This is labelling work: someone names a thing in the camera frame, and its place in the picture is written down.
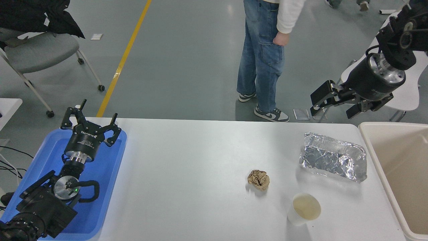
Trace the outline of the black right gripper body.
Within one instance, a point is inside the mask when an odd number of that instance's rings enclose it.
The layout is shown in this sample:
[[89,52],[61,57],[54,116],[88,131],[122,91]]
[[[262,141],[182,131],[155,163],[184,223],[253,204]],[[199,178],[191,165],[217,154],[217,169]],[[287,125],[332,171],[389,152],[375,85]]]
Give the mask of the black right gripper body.
[[368,54],[344,84],[366,100],[379,101],[402,85],[402,70],[390,65],[384,54]]

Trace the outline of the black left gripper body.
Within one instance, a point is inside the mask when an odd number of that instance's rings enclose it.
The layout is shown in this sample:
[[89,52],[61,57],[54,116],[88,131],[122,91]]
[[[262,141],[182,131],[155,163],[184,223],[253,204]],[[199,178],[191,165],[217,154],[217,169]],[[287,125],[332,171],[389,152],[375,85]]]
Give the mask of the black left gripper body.
[[94,123],[75,125],[64,154],[71,157],[73,153],[80,152],[85,154],[87,158],[95,158],[101,142],[105,138],[100,129],[101,126]]

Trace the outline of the person's hand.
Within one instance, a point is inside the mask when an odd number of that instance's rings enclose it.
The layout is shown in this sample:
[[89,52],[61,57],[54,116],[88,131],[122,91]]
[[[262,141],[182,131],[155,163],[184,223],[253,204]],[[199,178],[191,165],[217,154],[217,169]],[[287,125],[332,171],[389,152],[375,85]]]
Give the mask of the person's hand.
[[286,46],[290,40],[290,33],[277,32],[273,39],[273,43],[279,46]]

